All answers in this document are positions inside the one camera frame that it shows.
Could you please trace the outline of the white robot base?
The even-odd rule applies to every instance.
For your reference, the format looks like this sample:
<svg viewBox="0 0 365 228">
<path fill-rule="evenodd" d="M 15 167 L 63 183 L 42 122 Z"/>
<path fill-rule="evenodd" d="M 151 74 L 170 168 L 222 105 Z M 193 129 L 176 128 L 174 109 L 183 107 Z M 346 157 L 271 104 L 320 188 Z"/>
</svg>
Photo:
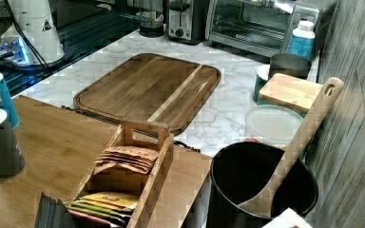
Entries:
<svg viewBox="0 0 365 228">
<path fill-rule="evenodd" d="M 0 37 L 0 58 L 20 70 L 50 69 L 73 57 L 62 44 L 49 0 L 4 0 L 11 26 Z"/>
</svg>

